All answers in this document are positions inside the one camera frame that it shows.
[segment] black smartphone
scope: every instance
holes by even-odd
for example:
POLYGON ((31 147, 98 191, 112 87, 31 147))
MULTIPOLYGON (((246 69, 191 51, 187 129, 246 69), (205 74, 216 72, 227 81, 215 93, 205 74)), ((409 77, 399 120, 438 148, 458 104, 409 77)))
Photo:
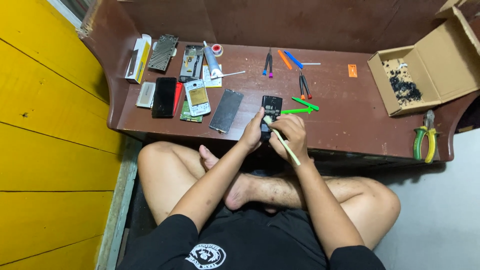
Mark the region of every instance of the black smartphone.
POLYGON ((157 78, 153 97, 152 118, 173 117, 176 78, 157 78))
MULTIPOLYGON (((269 115, 272 118, 272 121, 276 120, 276 117, 280 115, 282 111, 282 98, 264 96, 262 98, 262 107, 265 108, 265 115, 269 115)), ((267 123, 262 119, 260 123, 261 137, 260 139, 265 141, 270 139, 270 133, 272 132, 268 127, 267 123)))

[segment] blue pry tool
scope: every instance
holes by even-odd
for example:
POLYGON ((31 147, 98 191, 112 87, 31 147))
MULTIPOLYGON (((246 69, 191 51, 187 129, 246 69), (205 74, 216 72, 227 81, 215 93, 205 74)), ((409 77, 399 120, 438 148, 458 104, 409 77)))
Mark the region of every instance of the blue pry tool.
POLYGON ((303 65, 302 63, 300 63, 297 59, 295 59, 295 57, 293 57, 293 55, 289 52, 287 52, 286 50, 284 51, 285 54, 290 58, 292 59, 292 61, 299 67, 299 68, 303 68, 303 65))

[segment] glue tube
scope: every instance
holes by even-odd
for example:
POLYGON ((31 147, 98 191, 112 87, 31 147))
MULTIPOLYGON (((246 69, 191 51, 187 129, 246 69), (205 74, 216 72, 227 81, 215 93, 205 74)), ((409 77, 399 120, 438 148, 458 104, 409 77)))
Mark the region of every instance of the glue tube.
POLYGON ((223 73, 218 66, 218 62, 216 61, 212 48, 207 45, 206 41, 204 41, 204 46, 204 54, 205 58, 207 59, 208 69, 210 70, 210 78, 215 79, 223 77, 223 73))

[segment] green yellow pliers handle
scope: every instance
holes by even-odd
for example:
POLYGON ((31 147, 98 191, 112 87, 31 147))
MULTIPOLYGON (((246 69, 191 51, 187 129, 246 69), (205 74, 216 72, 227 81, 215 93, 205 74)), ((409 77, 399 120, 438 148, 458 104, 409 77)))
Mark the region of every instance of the green yellow pliers handle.
POLYGON ((428 129, 426 126, 421 126, 414 130, 417 135, 415 136, 415 141, 413 141, 413 158, 421 160, 421 142, 425 134, 427 134, 428 153, 425 158, 425 163, 431 163, 437 149, 437 131, 434 128, 428 129))

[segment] solder wire spool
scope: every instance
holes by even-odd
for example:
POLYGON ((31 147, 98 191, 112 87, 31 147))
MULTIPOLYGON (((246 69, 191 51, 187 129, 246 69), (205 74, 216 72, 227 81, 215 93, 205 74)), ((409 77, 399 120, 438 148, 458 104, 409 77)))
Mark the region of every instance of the solder wire spool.
POLYGON ((214 44, 212 46, 212 51, 213 51, 213 55, 215 55, 215 57, 219 57, 223 54, 223 47, 220 44, 214 44))

